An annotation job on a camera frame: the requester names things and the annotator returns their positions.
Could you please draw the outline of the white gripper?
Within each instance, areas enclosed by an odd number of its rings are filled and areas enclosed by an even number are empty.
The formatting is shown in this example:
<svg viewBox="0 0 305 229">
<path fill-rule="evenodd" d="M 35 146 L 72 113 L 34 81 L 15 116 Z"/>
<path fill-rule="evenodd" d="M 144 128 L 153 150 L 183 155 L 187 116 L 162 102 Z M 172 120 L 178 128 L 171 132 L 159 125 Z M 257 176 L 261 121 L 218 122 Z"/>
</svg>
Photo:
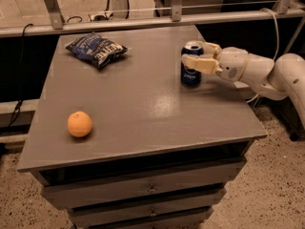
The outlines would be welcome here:
<svg viewBox="0 0 305 229">
<path fill-rule="evenodd" d="M 249 59 L 247 51 L 235 47 L 222 50 L 218 44 L 211 42 L 204 42 L 203 50 L 205 54 L 216 57 L 216 60 L 193 54 L 183 54 L 181 61 L 184 66 L 189 70 L 204 74 L 216 73 L 223 80 L 236 82 L 240 79 Z"/>
</svg>

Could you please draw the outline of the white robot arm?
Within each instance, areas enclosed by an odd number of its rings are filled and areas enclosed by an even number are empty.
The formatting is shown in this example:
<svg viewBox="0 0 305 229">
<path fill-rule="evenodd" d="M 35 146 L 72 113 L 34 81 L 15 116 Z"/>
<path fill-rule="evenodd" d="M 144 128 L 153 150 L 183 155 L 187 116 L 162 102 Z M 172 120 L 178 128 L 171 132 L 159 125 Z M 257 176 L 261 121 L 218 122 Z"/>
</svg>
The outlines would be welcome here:
<svg viewBox="0 0 305 229">
<path fill-rule="evenodd" d="M 245 83 L 254 93 L 271 100 L 289 97 L 305 126 L 305 60 L 301 56 L 286 53 L 274 61 L 236 47 L 221 49 L 208 42 L 187 43 L 189 50 L 196 47 L 203 53 L 182 53 L 181 61 L 187 69 Z"/>
</svg>

